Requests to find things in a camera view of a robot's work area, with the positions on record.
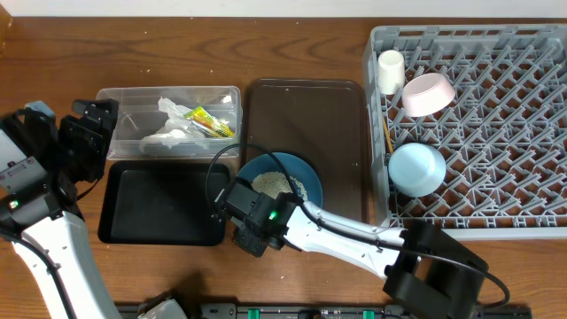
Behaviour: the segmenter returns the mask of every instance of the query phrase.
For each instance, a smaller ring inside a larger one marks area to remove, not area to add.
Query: green light
[[[19,206],[19,202],[18,202],[18,200],[13,200],[13,201],[10,202],[9,205],[10,205],[10,209],[16,209]]]

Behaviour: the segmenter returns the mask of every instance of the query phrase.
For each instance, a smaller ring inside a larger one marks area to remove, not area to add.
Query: clear plastic container
[[[233,137],[176,139],[179,144],[168,147],[161,142],[142,144],[142,139],[155,134],[168,117],[158,109],[161,97],[193,109],[202,105],[211,115],[224,120],[235,133]],[[223,147],[238,143],[242,123],[240,90],[237,87],[153,87],[101,89],[97,99],[113,98],[119,102],[118,122],[110,142],[109,160],[143,160],[156,158],[206,159]],[[226,157],[236,157],[238,149]]]

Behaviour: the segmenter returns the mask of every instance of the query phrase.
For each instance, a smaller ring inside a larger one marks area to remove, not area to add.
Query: rice
[[[293,176],[291,180],[299,189],[299,196],[302,197],[303,200],[307,200],[307,191],[303,183]],[[291,193],[291,187],[289,183],[287,183],[284,173],[280,172],[267,172],[256,176],[252,181],[252,188],[257,192],[266,193],[266,195],[273,199],[276,199],[277,195],[281,192]]]

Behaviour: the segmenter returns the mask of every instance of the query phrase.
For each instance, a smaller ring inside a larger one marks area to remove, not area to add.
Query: wooden table
[[[0,113],[43,100],[59,118],[102,88],[236,85],[261,77],[362,83],[361,54],[379,25],[537,23],[487,19],[15,19],[0,58]],[[227,238],[216,247],[106,245],[97,238],[106,180],[80,202],[98,268],[114,300],[140,302],[175,288],[182,302],[388,302],[369,272],[316,253],[268,249],[255,259]],[[87,185],[80,185],[80,191]],[[536,318],[567,314],[567,241],[469,243]],[[29,270],[0,243],[0,316],[45,318]],[[481,300],[501,293],[486,284]]]

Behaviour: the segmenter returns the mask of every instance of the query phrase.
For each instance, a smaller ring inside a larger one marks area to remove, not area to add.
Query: white cup
[[[443,183],[446,172],[443,155],[419,143],[402,145],[388,163],[388,174],[398,191],[414,198],[433,193]]]
[[[404,56],[396,50],[384,51],[378,57],[378,88],[385,95],[395,94],[406,82]]]

